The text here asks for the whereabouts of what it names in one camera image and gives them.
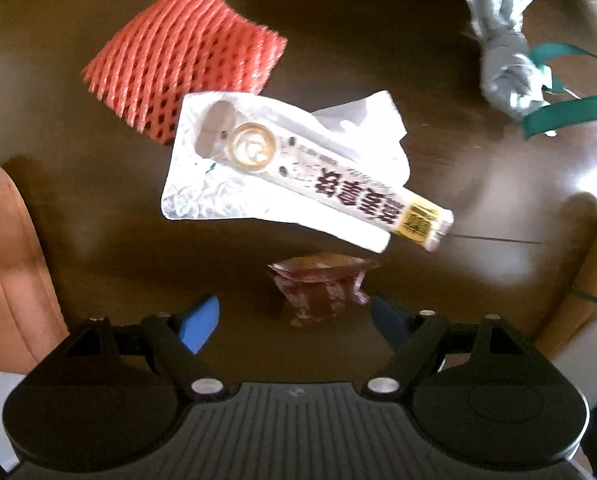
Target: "green ribbon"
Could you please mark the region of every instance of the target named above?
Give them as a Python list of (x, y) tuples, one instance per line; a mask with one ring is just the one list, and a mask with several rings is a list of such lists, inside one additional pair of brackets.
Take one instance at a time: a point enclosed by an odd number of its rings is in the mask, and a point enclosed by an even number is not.
[[(595, 54), (566, 43), (544, 43), (533, 48), (528, 57), (534, 65), (544, 73), (550, 74), (547, 63), (560, 56), (590, 56), (597, 59)], [(565, 85), (556, 77), (551, 78), (551, 85), (544, 85), (544, 89), (552, 93), (565, 92)], [(557, 130), (572, 124), (597, 121), (597, 96), (585, 97), (562, 103), (554, 103), (539, 108), (523, 119), (525, 138), (529, 139), (537, 134)]]

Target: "dark wooden table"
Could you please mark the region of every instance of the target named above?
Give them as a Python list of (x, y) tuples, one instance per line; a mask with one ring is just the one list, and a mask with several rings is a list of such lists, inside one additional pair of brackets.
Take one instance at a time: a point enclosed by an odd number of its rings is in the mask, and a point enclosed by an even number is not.
[[(201, 292), (222, 301), (205, 359), (233, 380), (361, 380), (389, 355), (366, 308), (306, 329), (272, 319), (266, 265), (367, 252), (300, 226), (170, 222), (160, 195), (171, 148), (88, 94), (81, 70), (155, 0), (0, 0), (0, 164), (29, 207), (67, 320), (135, 322)], [(479, 45), (463, 0), (227, 0), (288, 38), (263, 94), (307, 110), (387, 89), (402, 113), (409, 187), (454, 210), (433, 254), (393, 239), (366, 290), (454, 320), (505, 316), (532, 336), (562, 298), (597, 230), (597, 124), (528, 142), (479, 91)], [(578, 0), (536, 0), (531, 44), (597, 52)], [(559, 66), (580, 94), (597, 65)]]

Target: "red foam mesh net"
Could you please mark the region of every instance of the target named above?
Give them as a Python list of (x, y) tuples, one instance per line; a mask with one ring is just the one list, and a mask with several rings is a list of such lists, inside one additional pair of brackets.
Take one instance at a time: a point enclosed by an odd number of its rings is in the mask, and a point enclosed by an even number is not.
[(185, 94), (258, 94), (286, 43), (224, 0), (159, 0), (103, 47), (83, 76), (99, 101), (166, 144)]

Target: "crumpled brown paper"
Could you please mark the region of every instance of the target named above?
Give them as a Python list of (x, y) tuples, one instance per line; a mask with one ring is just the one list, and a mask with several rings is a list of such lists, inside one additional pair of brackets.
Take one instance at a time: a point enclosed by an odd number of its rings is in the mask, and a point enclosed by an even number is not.
[(269, 267), (287, 298), (283, 317), (294, 326), (305, 326), (335, 317), (348, 307), (367, 304), (370, 298), (361, 290), (361, 283), (365, 273), (378, 266), (375, 260), (319, 253)]

